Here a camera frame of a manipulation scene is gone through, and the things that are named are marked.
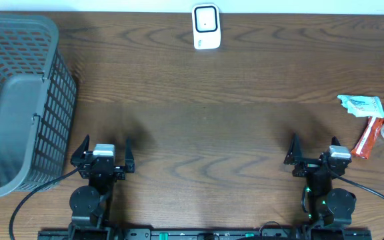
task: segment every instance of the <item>wooden table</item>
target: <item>wooden table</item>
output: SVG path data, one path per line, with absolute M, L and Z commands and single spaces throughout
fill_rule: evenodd
M 196 51 L 190 14 L 42 14 L 59 26 L 59 48 L 80 81 L 67 158 L 86 134 L 91 146 L 133 140 L 137 172 L 116 184 L 112 204 L 111 220 L 122 226 L 306 221 L 305 180 L 283 165 L 292 133 L 309 157 L 334 135 L 352 148 L 366 119 L 347 114 L 336 96 L 376 95 L 384 104 L 384 16 L 222 15 L 220 48 Z M 384 194 L 384 140 L 345 177 Z M 16 218 L 17 238 L 65 228 L 69 197 L 86 184 L 74 175 L 36 194 Z M 352 226 L 381 239 L 384 201 L 334 186 L 357 196 Z M 0 239 L 24 196 L 0 198 Z

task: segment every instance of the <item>white background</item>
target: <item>white background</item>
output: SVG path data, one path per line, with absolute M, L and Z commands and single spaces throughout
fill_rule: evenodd
M 384 14 L 384 0 L 0 0 L 0 10 L 190 13 L 198 3 L 221 13 Z

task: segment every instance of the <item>white device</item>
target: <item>white device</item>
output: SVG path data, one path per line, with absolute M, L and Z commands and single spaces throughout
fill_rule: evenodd
M 214 4 L 200 4 L 192 9 L 193 45 L 196 49 L 220 46 L 219 8 Z

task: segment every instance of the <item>laundry basket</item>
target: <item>laundry basket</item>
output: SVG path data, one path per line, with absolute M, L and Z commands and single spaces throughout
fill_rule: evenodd
M 46 17 L 0 15 L 0 197 L 62 174 L 77 86 L 58 40 Z

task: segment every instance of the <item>blue and white packet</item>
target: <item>blue and white packet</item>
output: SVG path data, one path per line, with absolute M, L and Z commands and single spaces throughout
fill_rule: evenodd
M 338 95 L 341 105 L 348 113 L 356 117 L 378 117 L 384 118 L 383 107 L 379 97 Z

